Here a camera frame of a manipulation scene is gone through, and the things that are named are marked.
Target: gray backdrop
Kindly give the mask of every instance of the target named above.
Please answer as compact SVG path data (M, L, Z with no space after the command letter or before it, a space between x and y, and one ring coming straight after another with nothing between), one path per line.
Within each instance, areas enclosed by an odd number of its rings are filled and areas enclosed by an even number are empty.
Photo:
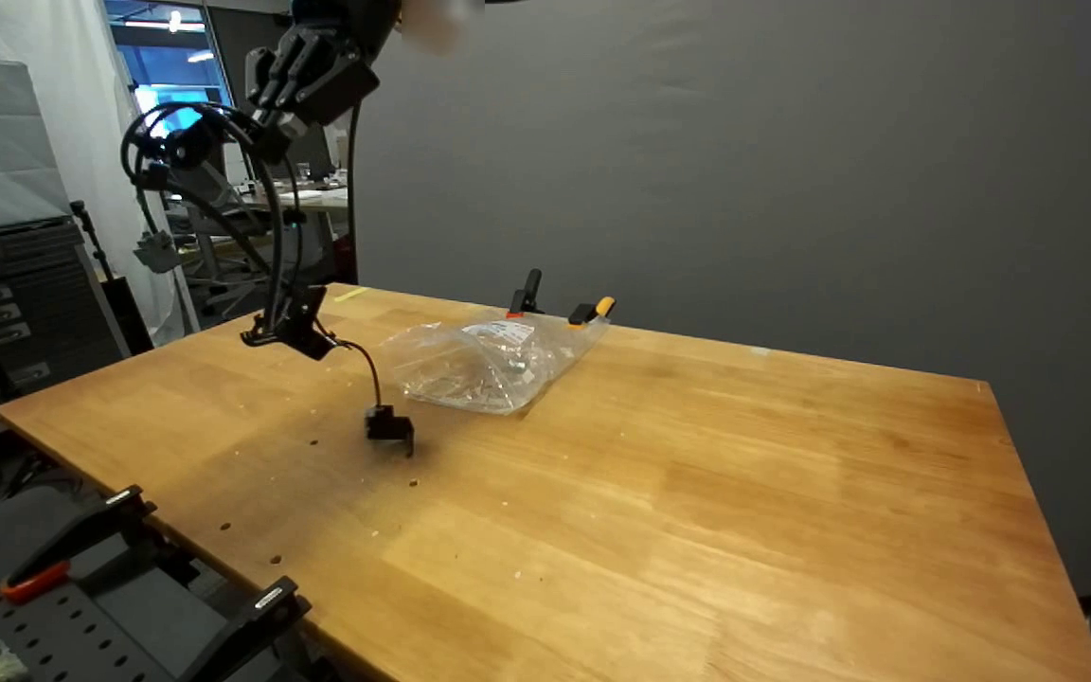
M981 377L1091 591L1091 5L527 0L391 38L367 286Z

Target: plastic bag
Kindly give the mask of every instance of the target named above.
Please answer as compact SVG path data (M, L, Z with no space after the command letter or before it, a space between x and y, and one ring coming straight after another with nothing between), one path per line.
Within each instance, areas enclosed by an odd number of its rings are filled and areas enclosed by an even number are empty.
M391 341L391 378L413 402L519 412L606 331L545 314L423 325Z

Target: wooden tabletop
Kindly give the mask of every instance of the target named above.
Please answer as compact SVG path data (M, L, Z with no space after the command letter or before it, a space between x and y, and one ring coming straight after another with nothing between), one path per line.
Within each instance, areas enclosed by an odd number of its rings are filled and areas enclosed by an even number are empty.
M363 341L483 307L334 290ZM524 418L407 407L356 353L219 325L0 418L393 680L1091 680L1065 564L976 378L610 331Z

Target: clear plastic bag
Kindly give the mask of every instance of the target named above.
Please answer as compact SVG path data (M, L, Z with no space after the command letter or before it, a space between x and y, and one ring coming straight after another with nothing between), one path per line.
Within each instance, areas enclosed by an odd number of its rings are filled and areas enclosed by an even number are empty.
M413 402L474 412L519 412L560 378L606 331L606 317L474 317L422 325L391 341L391 378Z

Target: wooden table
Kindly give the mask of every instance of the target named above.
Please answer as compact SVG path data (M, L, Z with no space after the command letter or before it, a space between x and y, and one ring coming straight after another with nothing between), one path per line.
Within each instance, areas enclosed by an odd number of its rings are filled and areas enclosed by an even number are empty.
M479 307L334 290L375 348ZM393 680L1091 680L1091 637L995 397L610 331L524 418L407 407L363 439L356 353L219 325L0 418Z

